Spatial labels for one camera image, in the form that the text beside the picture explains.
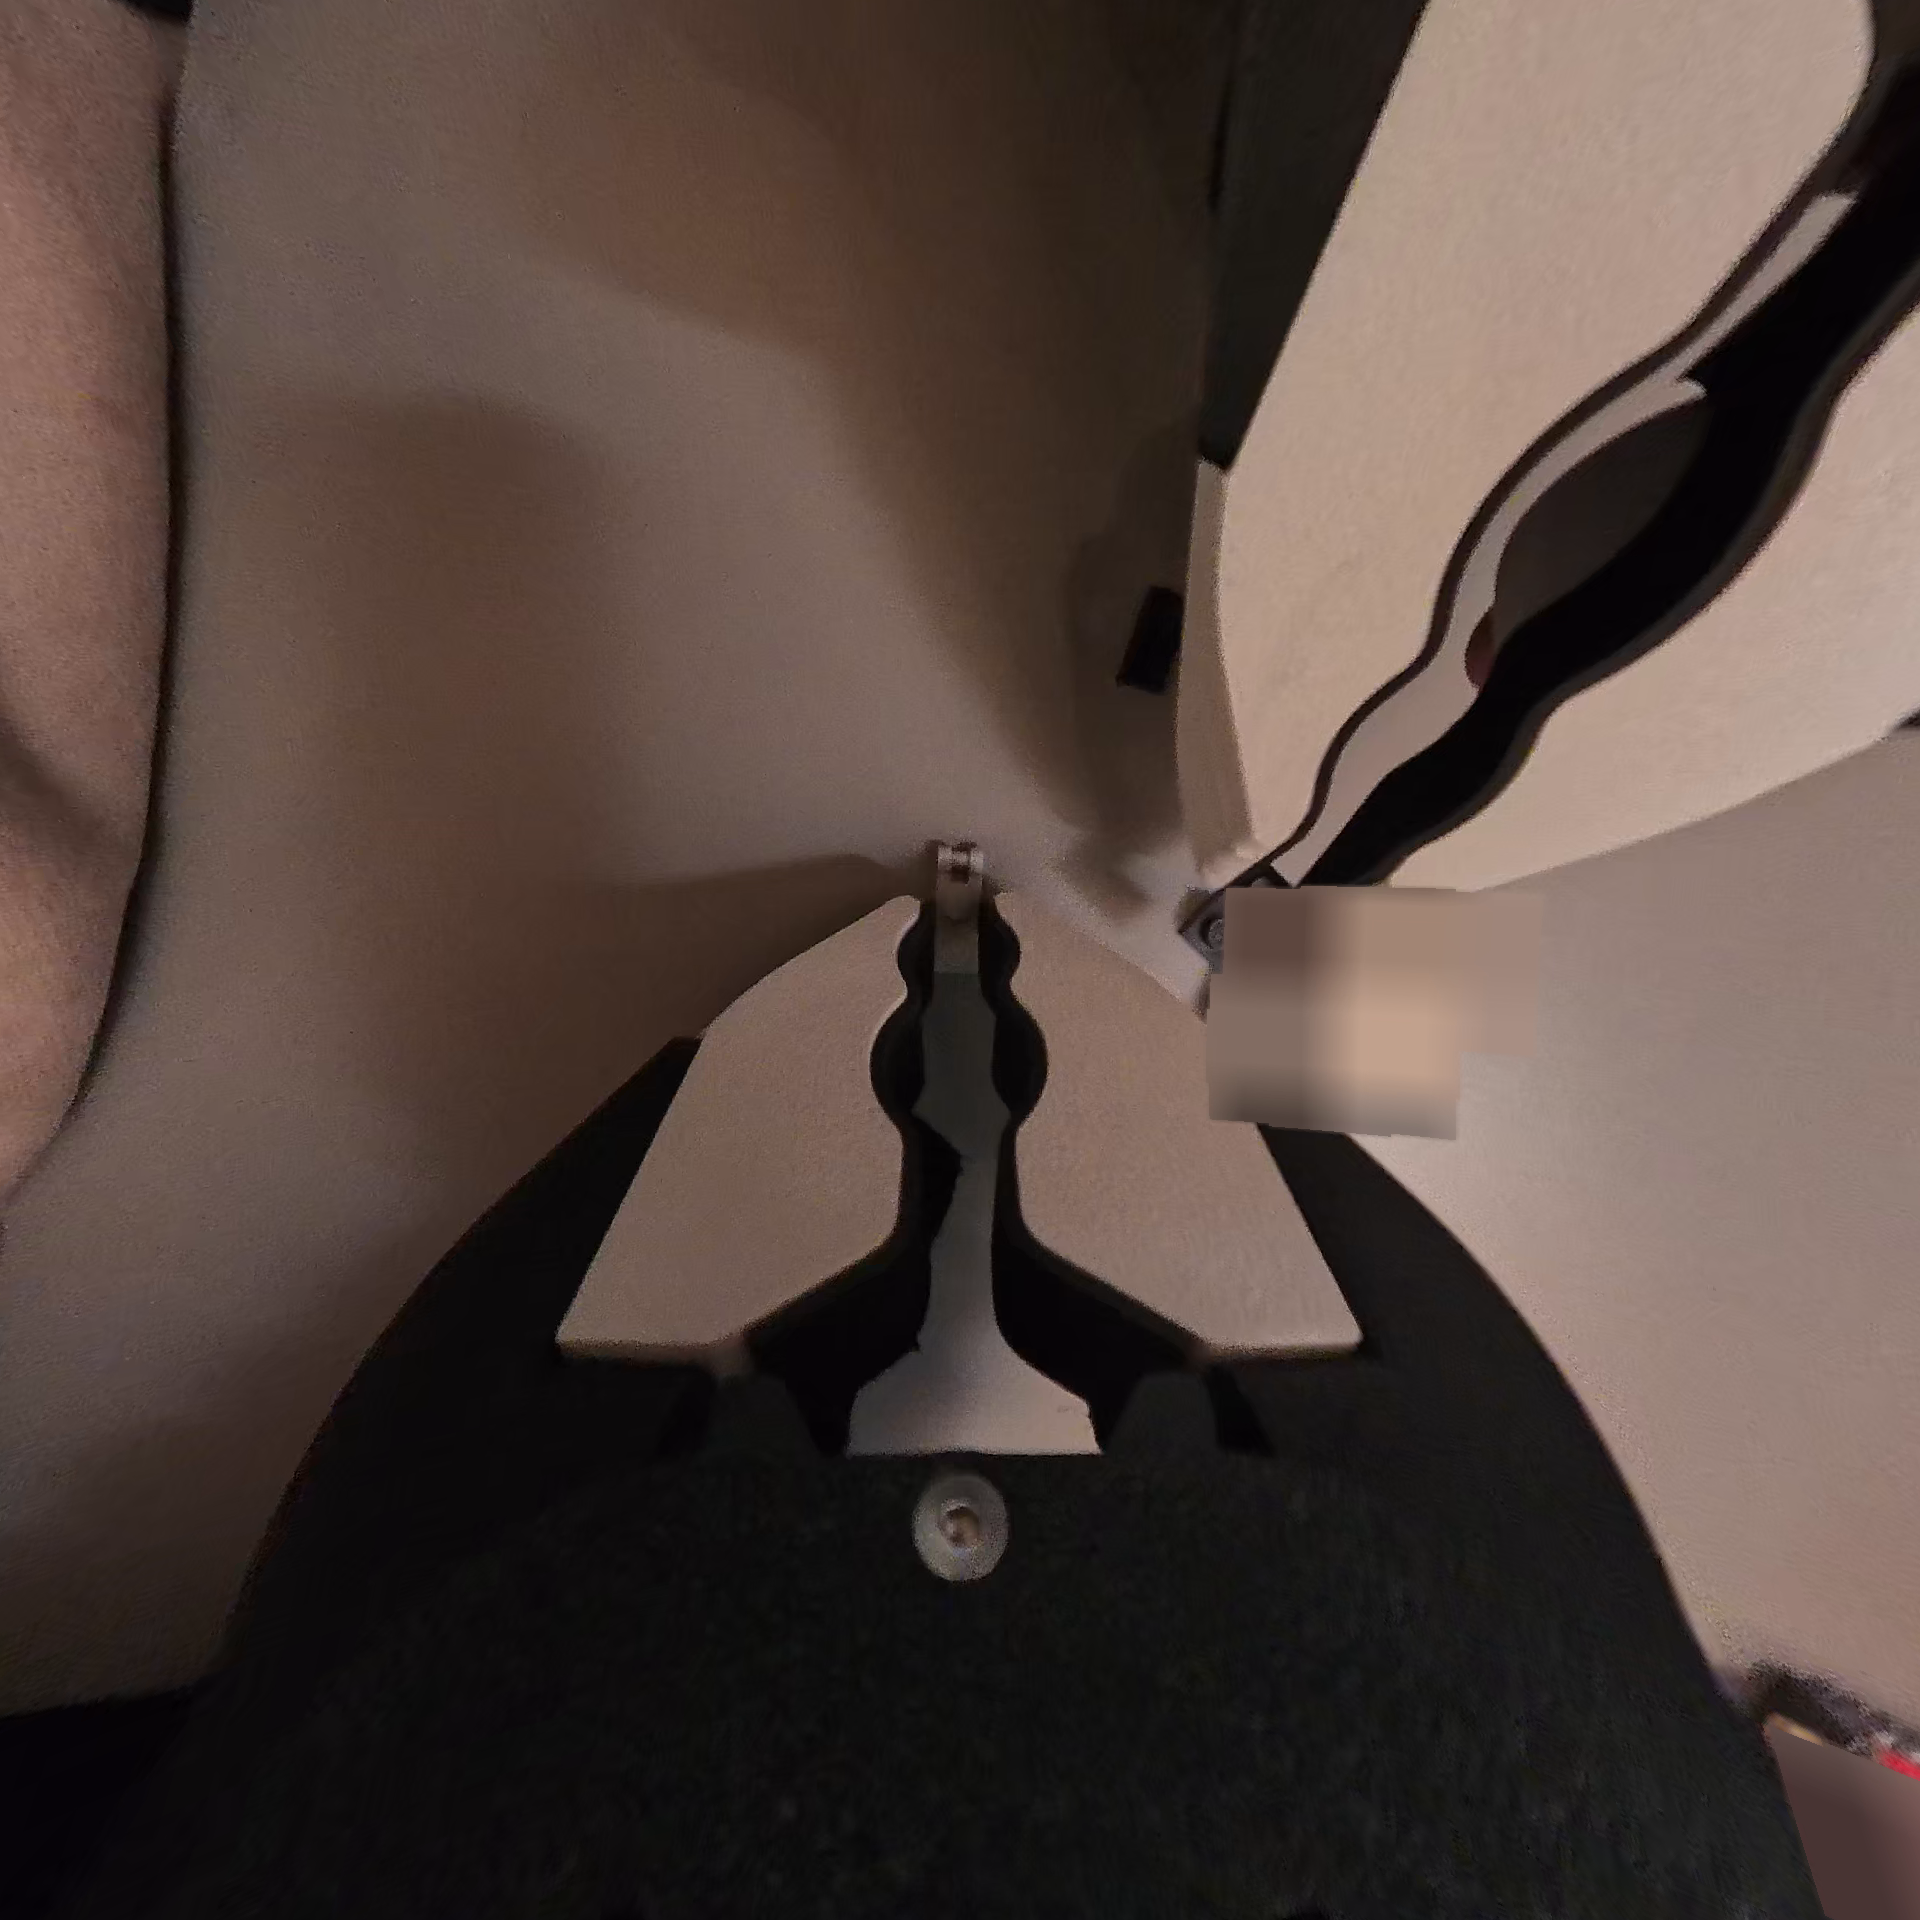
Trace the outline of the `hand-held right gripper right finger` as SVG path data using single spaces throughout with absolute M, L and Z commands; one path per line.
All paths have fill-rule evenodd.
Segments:
M 1231 1405 L 1240 1369 L 1359 1353 L 1359 1324 L 1259 1132 L 1212 1116 L 1206 1033 L 1031 896 L 980 910 L 997 1330 L 1112 1443 L 1141 1382 Z

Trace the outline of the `light grey lego clip plate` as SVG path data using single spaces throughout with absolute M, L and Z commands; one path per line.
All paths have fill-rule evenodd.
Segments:
M 979 843 L 942 841 L 932 850 L 932 974 L 970 977 L 979 970 L 979 920 L 986 898 L 986 859 Z

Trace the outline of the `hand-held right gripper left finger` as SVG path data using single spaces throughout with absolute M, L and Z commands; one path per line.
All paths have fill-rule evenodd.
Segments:
M 576 1361 L 765 1376 L 818 1451 L 920 1344 L 963 1162 L 920 1116 L 930 905 L 896 896 L 700 1035 L 560 1320 Z

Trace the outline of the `beige cloth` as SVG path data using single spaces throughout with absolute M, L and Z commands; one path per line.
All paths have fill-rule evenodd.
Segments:
M 148 833 L 186 32 L 3 5 L 3 1189 L 74 1109 Z

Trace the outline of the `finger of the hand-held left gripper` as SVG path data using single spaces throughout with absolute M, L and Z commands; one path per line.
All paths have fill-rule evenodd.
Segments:
M 1688 342 L 1572 419 L 1342 724 L 1288 883 L 1485 889 L 1739 806 L 1915 707 L 1915 26 Z
M 1230 469 L 1199 459 L 1183 827 L 1222 883 L 1307 825 L 1479 512 L 1733 301 L 1854 116 L 1870 5 L 1427 5 Z

